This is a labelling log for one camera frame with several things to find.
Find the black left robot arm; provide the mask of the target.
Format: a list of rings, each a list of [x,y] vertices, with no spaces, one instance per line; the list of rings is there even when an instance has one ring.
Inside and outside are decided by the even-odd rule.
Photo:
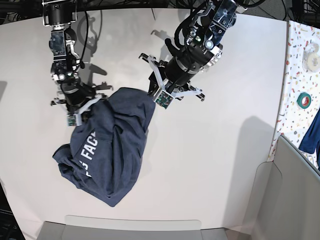
[[[236,22],[238,5],[233,0],[207,0],[190,13],[165,45],[172,58],[156,61],[160,76],[167,81],[165,90],[192,90],[191,79],[217,63],[222,56],[221,40]]]

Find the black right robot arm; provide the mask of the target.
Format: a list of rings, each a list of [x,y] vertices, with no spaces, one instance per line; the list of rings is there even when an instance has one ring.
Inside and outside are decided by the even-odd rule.
[[[79,70],[85,67],[83,55],[76,53],[78,37],[72,29],[77,21],[76,0],[43,0],[42,19],[45,27],[51,27],[49,48],[53,53],[50,75],[64,99],[53,104],[65,104],[69,114],[75,114],[96,95],[94,89],[83,83]]]

